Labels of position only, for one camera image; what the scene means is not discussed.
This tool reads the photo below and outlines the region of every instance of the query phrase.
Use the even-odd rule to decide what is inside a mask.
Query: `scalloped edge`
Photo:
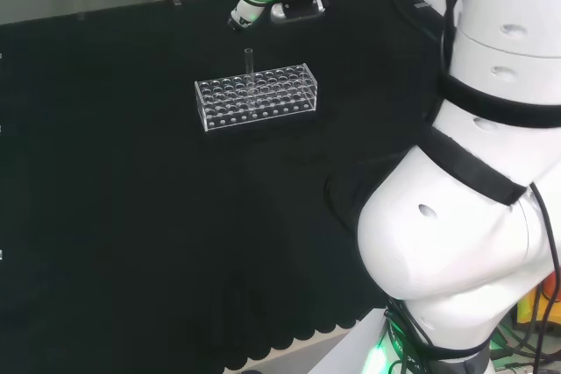
[[[332,339],[337,336],[347,335],[357,325],[358,322],[359,321],[355,321],[354,325],[350,328],[341,328],[338,324],[336,324],[335,328],[329,333],[320,333],[316,330],[314,331],[312,337],[310,337],[307,341],[300,341],[294,337],[292,339],[292,344],[288,348],[283,350],[271,348],[269,350],[269,354],[265,358],[256,361],[252,360],[251,358],[247,358],[247,363],[245,363],[242,368],[240,368],[239,370],[229,370],[228,368],[224,368],[223,374],[238,374],[244,372],[245,370],[250,370],[252,367],[258,364],[273,361],[276,358],[285,356],[292,352],[296,352],[297,350],[305,349],[308,346],[315,345],[316,343],[327,341],[328,339]]]

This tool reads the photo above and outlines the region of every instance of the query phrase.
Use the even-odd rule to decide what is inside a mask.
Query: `test tube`
[[[249,74],[253,81],[253,49],[245,49],[245,74]]]

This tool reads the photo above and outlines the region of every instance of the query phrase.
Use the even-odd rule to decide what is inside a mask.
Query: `black band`
[[[561,127],[561,105],[505,100],[469,87],[449,74],[441,81],[442,97],[475,116],[509,126],[534,129]]]
[[[423,128],[418,146],[454,179],[493,201],[510,206],[526,192],[432,126]]]
[[[405,341],[408,340],[406,336],[400,332],[397,328],[395,328],[394,324],[397,326],[397,323],[391,321],[388,327],[388,334],[392,345],[394,346],[395,353],[399,357],[403,357],[403,353],[401,352],[400,348],[405,349],[406,343]],[[477,355],[483,349],[489,347],[489,342],[491,341],[491,337],[489,337],[486,341],[481,343],[480,345],[476,346],[475,348],[470,349],[447,349],[441,348],[434,345],[428,345],[424,342],[416,342],[412,345],[414,349],[409,349],[408,357],[413,360],[414,363],[413,367],[419,363],[419,357],[430,360],[430,361],[442,361],[446,359],[459,359],[459,358],[468,358],[470,356]]]

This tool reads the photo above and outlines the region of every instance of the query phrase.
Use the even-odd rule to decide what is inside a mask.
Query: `black table surface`
[[[218,373],[384,305],[324,183],[415,142],[437,48],[389,0],[241,34],[236,2],[0,28],[2,373]],[[206,135],[194,81],[246,47],[307,63],[316,115]]]

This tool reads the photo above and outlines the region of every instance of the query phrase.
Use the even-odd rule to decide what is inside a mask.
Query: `yellow object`
[[[536,289],[529,292],[522,298],[516,306],[516,321],[518,324],[527,324],[532,320],[532,311],[534,309],[534,298],[536,297]],[[543,320],[543,313],[547,307],[548,300],[542,295],[537,310],[537,321]],[[557,302],[551,309],[548,323],[556,323],[561,326],[561,302]]]

